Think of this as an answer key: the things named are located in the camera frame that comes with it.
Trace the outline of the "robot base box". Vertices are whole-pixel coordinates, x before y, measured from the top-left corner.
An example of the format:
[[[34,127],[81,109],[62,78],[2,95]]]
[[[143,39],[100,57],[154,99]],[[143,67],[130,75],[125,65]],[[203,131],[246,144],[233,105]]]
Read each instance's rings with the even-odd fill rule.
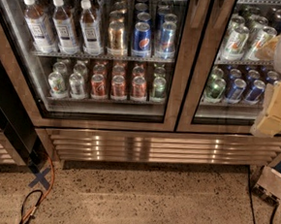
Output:
[[[263,201],[276,206],[281,201],[281,161],[275,167],[263,167],[252,191]]]

